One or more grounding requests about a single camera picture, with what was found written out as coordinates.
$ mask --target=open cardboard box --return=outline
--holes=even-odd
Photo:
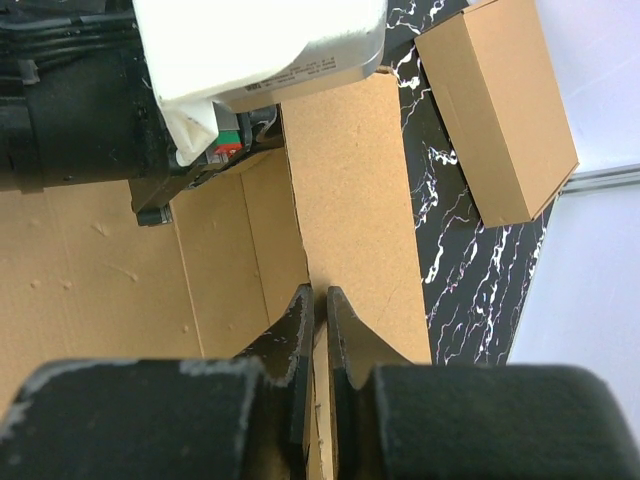
[[[286,152],[181,194],[173,225],[137,227],[122,182],[0,194],[0,408],[53,359],[231,357],[308,282],[341,286],[390,345],[430,361],[395,78],[282,113]],[[326,375],[321,362],[323,437]]]
[[[537,218],[578,156],[534,0],[485,0],[415,42],[485,226]]]

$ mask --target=cardboard flap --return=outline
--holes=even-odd
[[[206,357],[229,358],[269,327],[240,175],[221,175],[173,202]]]
[[[0,194],[0,410],[47,361],[201,356],[174,227],[130,201],[126,182]]]
[[[265,305],[273,325],[298,286],[309,282],[284,149],[244,172],[242,184]]]
[[[395,77],[285,102],[282,113],[311,283],[341,286],[365,323],[429,362]]]

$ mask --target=label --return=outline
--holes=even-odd
[[[311,80],[314,77],[324,75],[326,72],[338,68],[335,57],[323,58],[307,63],[293,63],[280,73],[271,78],[267,78],[262,82],[247,85],[247,92],[269,91],[276,88],[286,87],[294,83],[301,83],[305,80]]]

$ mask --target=white wall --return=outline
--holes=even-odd
[[[558,200],[509,361],[598,374],[640,440],[640,185]]]
[[[640,163],[640,0],[536,5],[578,150],[578,172]]]

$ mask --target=black marble surface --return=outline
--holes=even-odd
[[[536,221],[484,228],[413,38],[465,0],[390,0],[383,64],[398,78],[433,362],[504,364],[552,207]]]

